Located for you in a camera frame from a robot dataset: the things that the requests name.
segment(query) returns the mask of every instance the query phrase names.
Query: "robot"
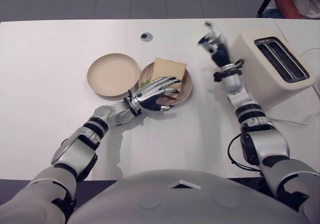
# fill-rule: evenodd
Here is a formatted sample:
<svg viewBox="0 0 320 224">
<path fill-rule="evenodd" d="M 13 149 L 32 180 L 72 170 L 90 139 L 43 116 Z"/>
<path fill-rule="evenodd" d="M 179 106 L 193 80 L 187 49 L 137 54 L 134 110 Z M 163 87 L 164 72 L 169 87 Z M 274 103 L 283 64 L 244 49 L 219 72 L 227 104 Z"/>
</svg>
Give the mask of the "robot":
<svg viewBox="0 0 320 224">
<path fill-rule="evenodd" d="M 247 92 L 242 60 L 231 62 L 225 38 L 214 25 L 199 44 L 220 68 L 221 82 L 240 124 L 244 159 L 259 168 L 275 198 L 222 177 L 191 170 L 138 173 L 112 185 L 76 212 L 77 183 L 97 161 L 96 149 L 110 128 L 125 125 L 144 110 L 168 111 L 156 103 L 181 82 L 161 77 L 111 106 L 98 107 L 89 120 L 58 148 L 51 166 L 41 171 L 12 200 L 0 206 L 6 224 L 318 224 L 319 173 L 300 160 L 290 159 L 286 139 Z"/>
</svg>

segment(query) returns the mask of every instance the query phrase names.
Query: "bread slice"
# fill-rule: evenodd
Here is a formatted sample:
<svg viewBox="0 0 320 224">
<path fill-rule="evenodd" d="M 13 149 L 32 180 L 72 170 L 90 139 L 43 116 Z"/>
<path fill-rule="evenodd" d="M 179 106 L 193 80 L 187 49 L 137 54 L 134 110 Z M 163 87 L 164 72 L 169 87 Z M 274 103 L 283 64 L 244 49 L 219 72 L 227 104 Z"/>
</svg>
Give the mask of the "bread slice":
<svg viewBox="0 0 320 224">
<path fill-rule="evenodd" d="M 179 63 L 171 60 L 164 60 L 156 57 L 153 66 L 153 74 L 150 81 L 153 81 L 160 77 L 176 77 L 177 79 L 182 80 L 185 74 L 187 64 Z M 178 91 L 181 91 L 181 82 L 171 85 L 171 88 L 176 88 Z M 168 93 L 167 96 L 176 99 L 177 93 Z"/>
</svg>

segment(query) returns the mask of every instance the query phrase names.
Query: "jeans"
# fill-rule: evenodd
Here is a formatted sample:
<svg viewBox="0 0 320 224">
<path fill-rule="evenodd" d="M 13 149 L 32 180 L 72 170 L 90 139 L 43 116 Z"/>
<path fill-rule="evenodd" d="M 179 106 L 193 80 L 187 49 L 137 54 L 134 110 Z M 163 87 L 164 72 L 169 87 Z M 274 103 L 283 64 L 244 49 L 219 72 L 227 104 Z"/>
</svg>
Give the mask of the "jeans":
<svg viewBox="0 0 320 224">
<path fill-rule="evenodd" d="M 285 17 L 281 14 L 281 12 L 278 9 L 267 9 L 265 10 L 261 18 L 275 18 L 275 19 L 284 19 Z"/>
</svg>

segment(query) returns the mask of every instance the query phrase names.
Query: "person's arm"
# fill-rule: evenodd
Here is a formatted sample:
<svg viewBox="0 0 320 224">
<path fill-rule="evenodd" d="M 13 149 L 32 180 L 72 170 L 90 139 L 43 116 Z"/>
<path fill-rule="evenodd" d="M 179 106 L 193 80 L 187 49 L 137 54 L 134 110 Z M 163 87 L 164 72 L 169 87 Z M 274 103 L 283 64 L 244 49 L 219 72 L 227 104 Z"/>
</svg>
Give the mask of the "person's arm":
<svg viewBox="0 0 320 224">
<path fill-rule="evenodd" d="M 276 7 L 287 19 L 301 19 L 293 0 L 274 0 Z"/>
</svg>

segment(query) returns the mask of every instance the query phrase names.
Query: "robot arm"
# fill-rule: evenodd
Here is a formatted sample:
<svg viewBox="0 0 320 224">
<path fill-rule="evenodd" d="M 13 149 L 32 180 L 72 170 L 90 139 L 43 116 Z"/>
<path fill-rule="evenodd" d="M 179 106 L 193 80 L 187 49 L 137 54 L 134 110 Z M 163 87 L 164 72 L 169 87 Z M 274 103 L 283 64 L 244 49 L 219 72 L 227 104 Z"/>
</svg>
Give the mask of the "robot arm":
<svg viewBox="0 0 320 224">
<path fill-rule="evenodd" d="M 109 128 L 123 125 L 143 109 L 168 111 L 173 105 L 156 103 L 169 87 L 181 80 L 160 77 L 114 105 L 98 107 L 90 119 L 66 139 L 53 155 L 50 167 L 40 172 L 12 200 L 0 206 L 0 223 L 63 224 L 75 206 L 77 182 L 83 181 L 95 165 L 96 149 Z"/>
<path fill-rule="evenodd" d="M 319 173 L 300 160 L 290 159 L 286 139 L 246 90 L 241 72 L 243 60 L 232 63 L 225 38 L 214 25 L 206 25 L 210 32 L 199 44 L 211 53 L 212 60 L 220 67 L 214 80 L 222 82 L 240 123 L 244 159 L 259 167 L 279 201 L 301 212 L 310 222 L 319 223 Z"/>
</svg>

